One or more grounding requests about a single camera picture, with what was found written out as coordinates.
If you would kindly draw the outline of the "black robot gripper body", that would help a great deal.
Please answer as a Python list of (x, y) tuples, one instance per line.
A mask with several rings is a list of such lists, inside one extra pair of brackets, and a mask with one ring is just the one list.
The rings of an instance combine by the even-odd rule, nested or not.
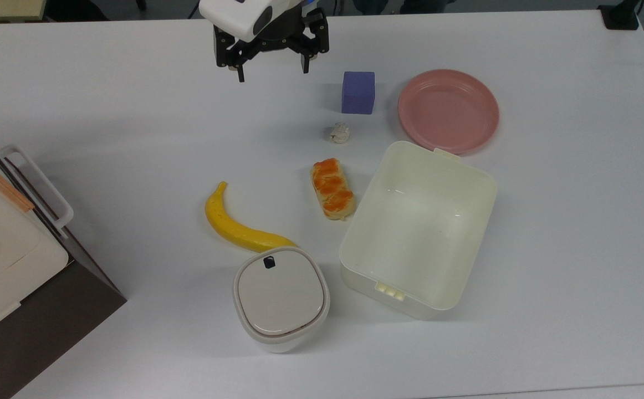
[(329, 52), (329, 24), (325, 11), (315, 8), (304, 14), (291, 8), (271, 21), (253, 40), (246, 42), (214, 26), (214, 56), (218, 67), (235, 69), (259, 53), (289, 49), (314, 59)]

